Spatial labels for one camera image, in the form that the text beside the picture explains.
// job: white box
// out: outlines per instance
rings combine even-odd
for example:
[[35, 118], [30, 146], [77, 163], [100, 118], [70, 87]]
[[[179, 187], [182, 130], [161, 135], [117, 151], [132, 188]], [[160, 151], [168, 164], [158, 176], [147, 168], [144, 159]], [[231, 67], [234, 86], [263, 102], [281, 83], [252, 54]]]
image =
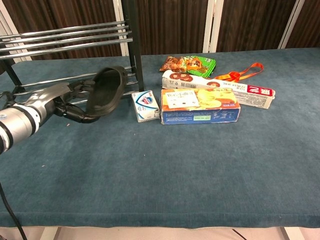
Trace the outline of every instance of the white box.
[[232, 89], [238, 102], [243, 105], [268, 109], [275, 99], [276, 91], [271, 88], [247, 85], [243, 83], [223, 81], [218, 79], [205, 79], [200, 76], [167, 70], [162, 75], [164, 89]]
[[131, 94], [138, 123], [160, 118], [160, 111], [151, 90]]

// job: black metal frame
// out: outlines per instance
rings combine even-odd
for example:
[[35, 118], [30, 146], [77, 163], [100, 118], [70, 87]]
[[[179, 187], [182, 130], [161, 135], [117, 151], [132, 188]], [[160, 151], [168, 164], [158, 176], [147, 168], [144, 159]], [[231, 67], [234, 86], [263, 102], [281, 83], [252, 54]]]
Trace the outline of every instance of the black metal frame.
[[[119, 39], [119, 40], [107, 40], [107, 41], [101, 41], [101, 42], [96, 42], [93, 44], [88, 43], [86, 46], [83, 46], [83, 44], [79, 45], [72, 45], [71, 47], [58, 47], [58, 48], [52, 48], [48, 50], [36, 50], [36, 51], [30, 51], [27, 53], [19, 53], [19, 54], [10, 54], [8, 47], [8, 50], [6, 50], [6, 44], [11, 44], [12, 42], [23, 42], [24, 40], [21, 40], [24, 37], [29, 38], [30, 36], [38, 36], [38, 35], [43, 35], [43, 34], [52, 34], [52, 33], [59, 33], [58, 35], [68, 35], [73, 36], [73, 35], [79, 35], [80, 32], [97, 32], [97, 30], [86, 30], [86, 31], [80, 31], [80, 32], [68, 32], [69, 29], [73, 28], [61, 28], [61, 29], [56, 29], [56, 30], [47, 30], [47, 31], [42, 31], [42, 32], [33, 32], [33, 33], [28, 33], [28, 34], [14, 34], [10, 36], [0, 36], [0, 64], [3, 66], [5, 71], [8, 73], [9, 77], [11, 78], [12, 82], [15, 85], [15, 88], [12, 91], [12, 94], [14, 96], [18, 96], [21, 94], [29, 94], [30, 92], [27, 92], [25, 87], [28, 87], [26, 85], [23, 85], [23, 83], [20, 81], [19, 77], [13, 70], [10, 60], [13, 58], [17, 57], [25, 57], [25, 56], [34, 56], [34, 55], [43, 55], [47, 53], [54, 53], [54, 52], [63, 52], [71, 49], [83, 49], [86, 47], [93, 47], [93, 46], [104, 46], [104, 45], [109, 45], [109, 44], [119, 44], [119, 43], [127, 43], [128, 44], [128, 52], [129, 52], [129, 59], [130, 59], [130, 67], [126, 67], [126, 69], [131, 69], [131, 73], [128, 74], [128, 77], [130, 76], [135, 76], [136, 81], [131, 81], [128, 82], [128, 85], [133, 85], [137, 84], [138, 85], [138, 91], [144, 91], [144, 81], [143, 81], [143, 72], [142, 72], [142, 62], [141, 62], [141, 50], [140, 50], [140, 36], [139, 36], [139, 25], [138, 25], [138, 18], [137, 18], [137, 6], [136, 6], [136, 1], [135, 0], [122, 0], [122, 11], [123, 11], [123, 16], [124, 16], [124, 21], [121, 22], [111, 22], [109, 23], [101, 23], [101, 24], [93, 24], [94, 26], [112, 26], [116, 24], [121, 24], [121, 27], [113, 27], [113, 30], [115, 29], [125, 29], [126, 33], [113, 33], [113, 34], [105, 34], [104, 36], [124, 36], [127, 35], [127, 38], [124, 39]], [[87, 26], [79, 26], [77, 28], [83, 30], [83, 29], [89, 29], [91, 25]], [[102, 28], [101, 31], [108, 31], [107, 28]], [[19, 40], [7, 40], [4, 41], [4, 39], [16, 39], [16, 38], [21, 38]], [[40, 36], [39, 38], [42, 39], [49, 39], [52, 38], [50, 36]], [[73, 38], [71, 41], [72, 43], [79, 41], [79, 39]], [[26, 39], [25, 42], [33, 42], [32, 39]], [[48, 42], [47, 46], [52, 46], [56, 45], [58, 43], [55, 43], [56, 41]], [[29, 48], [37, 48], [37, 44], [29, 44]], [[28, 47], [19, 47], [19, 49], [28, 49]], [[88, 74], [82, 74], [79, 76], [74, 76], [74, 77], [66, 77], [66, 78], [60, 78], [60, 79], [54, 79], [54, 80], [48, 80], [48, 81], [43, 81], [43, 82], [36, 82], [32, 83], [33, 85], [40, 85], [44, 84], [45, 82], [57, 82], [57, 81], [63, 81], [66, 79], [75, 79], [75, 78], [82, 78], [82, 77], [87, 77], [94, 75], [94, 73], [88, 73]], [[133, 93], [136, 91], [130, 91], [125, 93], [125, 95], [128, 95], [130, 93]]]

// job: floor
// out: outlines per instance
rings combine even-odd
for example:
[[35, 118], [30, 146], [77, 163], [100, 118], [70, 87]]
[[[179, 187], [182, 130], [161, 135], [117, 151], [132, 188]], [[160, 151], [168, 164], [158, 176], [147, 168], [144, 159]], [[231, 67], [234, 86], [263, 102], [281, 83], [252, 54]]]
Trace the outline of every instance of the floor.
[[[53, 238], [43, 235], [44, 227], [25, 227], [29, 240], [243, 240], [231, 228], [206, 227], [198, 229], [167, 227], [62, 227]], [[301, 236], [290, 240], [320, 240], [320, 228], [299, 228]], [[247, 240], [287, 240], [279, 227], [236, 228]], [[7, 240], [21, 240], [16, 228], [0, 227]]]

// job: snack box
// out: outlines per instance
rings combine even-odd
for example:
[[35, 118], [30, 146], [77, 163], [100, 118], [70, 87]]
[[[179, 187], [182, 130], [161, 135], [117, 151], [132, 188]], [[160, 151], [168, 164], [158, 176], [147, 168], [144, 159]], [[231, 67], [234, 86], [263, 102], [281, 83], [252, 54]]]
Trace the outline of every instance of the snack box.
[[268, 109], [275, 99], [276, 91], [271, 88], [247, 85], [243, 83], [205, 79], [187, 73], [167, 70], [162, 75], [164, 89], [202, 89], [202, 88], [230, 88], [240, 104]]
[[209, 124], [238, 120], [240, 105], [231, 88], [161, 90], [161, 123]]
[[134, 109], [138, 123], [160, 118], [160, 111], [151, 90], [132, 93]]

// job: green snack bag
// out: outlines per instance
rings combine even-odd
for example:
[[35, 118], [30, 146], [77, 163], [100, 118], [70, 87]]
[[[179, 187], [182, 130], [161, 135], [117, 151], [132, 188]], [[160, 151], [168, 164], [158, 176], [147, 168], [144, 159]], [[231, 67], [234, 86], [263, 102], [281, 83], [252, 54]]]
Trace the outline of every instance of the green snack bag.
[[185, 56], [186, 71], [189, 74], [207, 78], [216, 67], [216, 60], [202, 56]]

